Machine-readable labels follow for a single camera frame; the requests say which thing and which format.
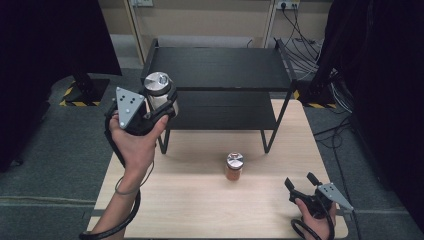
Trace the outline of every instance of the wooden table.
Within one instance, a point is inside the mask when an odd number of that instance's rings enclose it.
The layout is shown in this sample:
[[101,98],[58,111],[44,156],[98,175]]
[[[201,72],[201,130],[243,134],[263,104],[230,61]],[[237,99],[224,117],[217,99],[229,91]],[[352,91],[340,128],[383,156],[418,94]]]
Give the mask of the wooden table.
[[[272,100],[275,111],[282,100]],[[127,238],[298,238],[290,220],[300,218],[284,180],[312,194],[306,178],[313,172],[323,183],[328,175],[300,102],[291,100],[274,142],[265,154],[257,131],[174,131],[166,155],[156,149],[155,169],[141,188],[138,215]],[[240,179],[224,175],[226,157],[240,152],[245,165]],[[88,229],[105,209],[123,168],[113,155]],[[347,236],[337,217],[336,237]]]

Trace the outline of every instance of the electrical outlet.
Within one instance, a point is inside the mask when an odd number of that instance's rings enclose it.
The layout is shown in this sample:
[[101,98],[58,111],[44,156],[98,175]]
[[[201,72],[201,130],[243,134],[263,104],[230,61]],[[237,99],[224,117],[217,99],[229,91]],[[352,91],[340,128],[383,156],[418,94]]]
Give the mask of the electrical outlet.
[[295,8],[299,9],[300,0],[279,0],[277,3],[277,9],[282,9],[281,8],[282,3],[286,4],[285,10],[295,9]]

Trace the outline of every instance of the black metal table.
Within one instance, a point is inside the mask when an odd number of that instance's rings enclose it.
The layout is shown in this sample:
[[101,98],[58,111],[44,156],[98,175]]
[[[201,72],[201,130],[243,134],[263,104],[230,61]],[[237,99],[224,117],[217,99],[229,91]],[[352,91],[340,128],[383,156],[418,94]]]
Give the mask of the black metal table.
[[[260,130],[268,153],[296,81],[280,40],[264,49],[160,47],[155,39],[142,84],[153,72],[167,73],[178,92],[178,116],[159,138],[164,154],[171,130]],[[287,93],[277,119],[269,92]],[[273,131],[268,143],[264,130]]]

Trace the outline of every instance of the hand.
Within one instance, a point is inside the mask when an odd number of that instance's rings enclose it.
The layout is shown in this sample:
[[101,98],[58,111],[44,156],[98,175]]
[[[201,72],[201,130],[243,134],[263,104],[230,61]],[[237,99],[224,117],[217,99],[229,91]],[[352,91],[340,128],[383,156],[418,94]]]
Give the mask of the hand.
[[[318,236],[322,240],[328,239],[330,236],[330,228],[328,226],[327,219],[326,218],[316,219],[312,217],[308,211],[308,207],[299,198],[296,198],[295,202],[300,212],[302,213],[303,222],[306,225],[308,225],[312,230],[314,230],[315,233],[318,234]],[[333,220],[334,226],[336,226],[336,203],[335,202],[333,202],[331,209],[328,213],[330,214],[331,220]],[[303,234],[305,235],[306,240],[315,240],[315,238],[311,234],[309,234],[306,230],[303,230]]]
[[119,127],[119,117],[114,115],[109,124],[112,139],[125,160],[126,171],[144,172],[152,163],[155,156],[157,138],[165,130],[168,116],[165,115],[155,124],[145,136],[131,135]]

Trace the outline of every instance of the gray carpet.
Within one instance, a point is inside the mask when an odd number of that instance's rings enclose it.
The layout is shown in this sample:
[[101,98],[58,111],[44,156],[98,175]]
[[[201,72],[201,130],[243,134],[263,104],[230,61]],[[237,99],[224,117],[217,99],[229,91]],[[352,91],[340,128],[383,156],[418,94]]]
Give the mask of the gray carpet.
[[[0,239],[77,239],[86,229],[112,154],[103,136],[103,114],[116,86],[138,90],[140,73],[123,69],[123,76],[92,75],[111,79],[98,107],[59,106],[72,79],[53,86],[51,106],[21,154],[24,164],[0,174]],[[342,111],[305,108],[314,133],[338,126],[348,116]],[[362,239],[424,239],[396,195],[378,182],[353,130],[343,129],[335,143],[344,181],[331,138],[317,144],[331,181],[345,196],[346,184]],[[353,216],[346,214],[346,221],[346,239],[358,239]]]

